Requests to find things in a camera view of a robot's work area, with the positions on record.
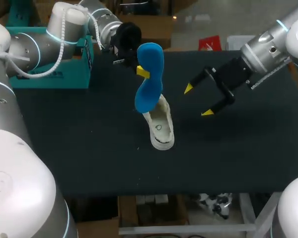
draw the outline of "cable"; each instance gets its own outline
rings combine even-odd
[[[94,26],[95,26],[95,32],[96,32],[96,41],[97,41],[97,44],[99,46],[99,49],[102,50],[104,47],[100,41],[100,37],[99,37],[99,30],[98,30],[98,24],[97,24],[97,21],[95,19],[95,17],[90,13],[90,12],[87,12],[88,16],[93,20],[94,22]]]
[[[95,34],[96,34],[96,42],[98,44],[98,47],[100,50],[103,50],[103,48],[105,48],[101,41],[100,41],[100,36],[99,36],[99,29],[98,29],[98,23],[97,23],[97,20],[95,19],[95,17],[93,16],[93,14],[91,14],[89,11],[88,11],[88,8],[87,7],[84,7],[82,5],[80,5],[83,1],[80,1],[79,4],[75,4],[75,6],[77,7],[78,10],[80,10],[81,12],[87,14],[94,22],[94,26],[95,26]]]

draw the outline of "white shoe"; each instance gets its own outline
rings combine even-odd
[[[156,107],[143,113],[150,129],[150,140],[157,150],[168,150],[174,145],[173,123],[170,106],[161,94]]]

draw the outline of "black mat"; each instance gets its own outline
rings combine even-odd
[[[298,177],[298,89],[285,68],[235,105],[202,118],[214,100],[207,83],[187,96],[204,65],[236,52],[165,54],[164,95],[175,146],[155,150],[134,110],[140,78],[111,57],[95,58],[89,90],[16,90],[35,151],[63,194],[273,192]]]

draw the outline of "yellow fingertip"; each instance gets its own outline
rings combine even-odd
[[[208,109],[205,113],[202,113],[201,115],[202,116],[214,115],[214,112],[211,109]]]
[[[137,75],[140,75],[144,78],[150,78],[150,72],[145,71],[140,65],[137,66]]]
[[[193,86],[191,85],[191,83],[188,83],[188,86],[185,89],[184,94],[187,94],[189,91],[191,91],[191,89],[193,89]]]

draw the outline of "shoe insole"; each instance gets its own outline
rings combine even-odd
[[[164,54],[160,45],[145,43],[139,46],[137,57],[140,66],[150,73],[150,78],[139,87],[135,107],[139,113],[147,113],[154,109],[162,93]]]
[[[155,138],[161,143],[169,142],[171,129],[162,105],[157,104],[155,109],[149,113],[152,119],[152,129]]]

